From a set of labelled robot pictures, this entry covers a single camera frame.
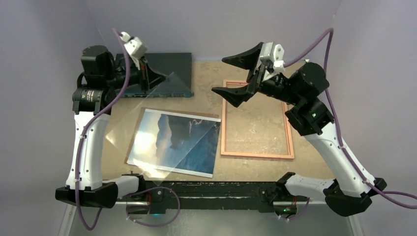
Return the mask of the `clear transparent sheet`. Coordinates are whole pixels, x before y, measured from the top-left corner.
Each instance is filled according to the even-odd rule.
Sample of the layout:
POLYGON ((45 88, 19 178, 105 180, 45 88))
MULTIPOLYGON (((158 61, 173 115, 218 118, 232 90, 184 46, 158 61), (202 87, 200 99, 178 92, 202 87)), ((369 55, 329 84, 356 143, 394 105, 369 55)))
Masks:
POLYGON ((211 178, 221 118, 197 109, 180 76, 116 104, 101 166, 105 179, 135 173, 160 184, 171 173, 211 178))

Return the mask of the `brown cardboard backing board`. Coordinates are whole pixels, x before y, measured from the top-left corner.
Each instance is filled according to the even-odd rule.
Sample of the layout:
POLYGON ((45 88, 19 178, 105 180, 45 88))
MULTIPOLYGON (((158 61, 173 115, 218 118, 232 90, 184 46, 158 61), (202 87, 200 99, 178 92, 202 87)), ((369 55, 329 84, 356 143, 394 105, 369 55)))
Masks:
POLYGON ((218 116, 142 108, 126 162, 173 168, 220 122, 218 116))

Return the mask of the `blue landscape photo print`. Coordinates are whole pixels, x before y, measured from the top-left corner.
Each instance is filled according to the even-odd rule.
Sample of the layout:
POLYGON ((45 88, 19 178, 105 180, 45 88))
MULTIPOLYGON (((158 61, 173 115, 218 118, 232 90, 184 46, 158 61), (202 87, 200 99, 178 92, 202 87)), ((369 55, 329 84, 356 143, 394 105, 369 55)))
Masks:
POLYGON ((221 119, 142 108, 126 163, 151 178, 169 172, 212 178, 221 119))

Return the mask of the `pink wooden picture frame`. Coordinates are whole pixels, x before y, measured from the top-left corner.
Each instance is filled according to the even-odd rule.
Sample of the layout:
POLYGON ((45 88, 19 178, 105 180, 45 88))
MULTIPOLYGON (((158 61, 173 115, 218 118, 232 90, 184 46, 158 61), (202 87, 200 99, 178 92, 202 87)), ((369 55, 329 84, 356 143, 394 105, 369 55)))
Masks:
POLYGON ((284 102, 253 101, 235 108, 222 101, 220 153, 224 157, 293 160, 292 129, 285 118, 284 102))

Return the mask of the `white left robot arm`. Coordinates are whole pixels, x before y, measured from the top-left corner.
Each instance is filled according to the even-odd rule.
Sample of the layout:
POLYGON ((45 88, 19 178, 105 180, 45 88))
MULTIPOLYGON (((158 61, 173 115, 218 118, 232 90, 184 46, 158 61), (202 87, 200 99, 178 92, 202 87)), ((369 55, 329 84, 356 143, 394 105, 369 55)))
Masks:
POLYGON ((103 180, 101 160, 114 103, 131 85, 149 91, 167 80, 150 68, 146 51, 144 46, 126 46, 120 61, 103 45, 83 50, 83 71, 72 95, 76 128, 72 164, 65 185, 55 191, 56 200, 77 207, 112 208, 125 195, 134 201, 145 198, 147 188, 140 175, 103 180))

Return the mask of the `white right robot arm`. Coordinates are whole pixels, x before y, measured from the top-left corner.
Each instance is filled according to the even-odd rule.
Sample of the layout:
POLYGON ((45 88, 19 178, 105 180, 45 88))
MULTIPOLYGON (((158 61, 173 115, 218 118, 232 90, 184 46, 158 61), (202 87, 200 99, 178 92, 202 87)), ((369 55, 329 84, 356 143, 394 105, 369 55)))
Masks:
POLYGON ((344 217, 364 212, 372 204, 371 197, 384 190, 387 183, 370 174, 337 136, 336 119, 319 99, 329 87, 324 69, 307 62, 286 77, 283 56, 280 44, 260 42, 245 52, 224 57, 223 63, 248 72, 246 85, 213 87, 212 91, 234 107, 256 93, 290 104, 285 112, 289 124, 316 149, 334 174, 334 179, 318 179, 288 172, 277 181, 276 196, 282 200, 303 196, 323 201, 344 217))

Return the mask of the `dark blue network switch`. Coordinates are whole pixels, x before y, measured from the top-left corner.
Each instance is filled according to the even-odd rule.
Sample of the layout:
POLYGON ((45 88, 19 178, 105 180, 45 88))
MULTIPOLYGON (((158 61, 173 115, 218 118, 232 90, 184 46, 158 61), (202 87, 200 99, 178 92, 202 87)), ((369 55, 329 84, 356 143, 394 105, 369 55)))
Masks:
MULTIPOLYGON (((107 82, 112 87, 115 78, 115 61, 124 60, 123 54, 110 56, 100 60, 100 71, 108 76, 107 82)), ((191 53, 146 53, 140 59, 141 71, 143 63, 147 62, 152 70, 165 74, 168 79, 163 84, 163 93, 159 95, 145 95, 137 86, 127 88, 123 98, 168 98, 194 95, 191 89, 192 80, 192 54, 191 53)))

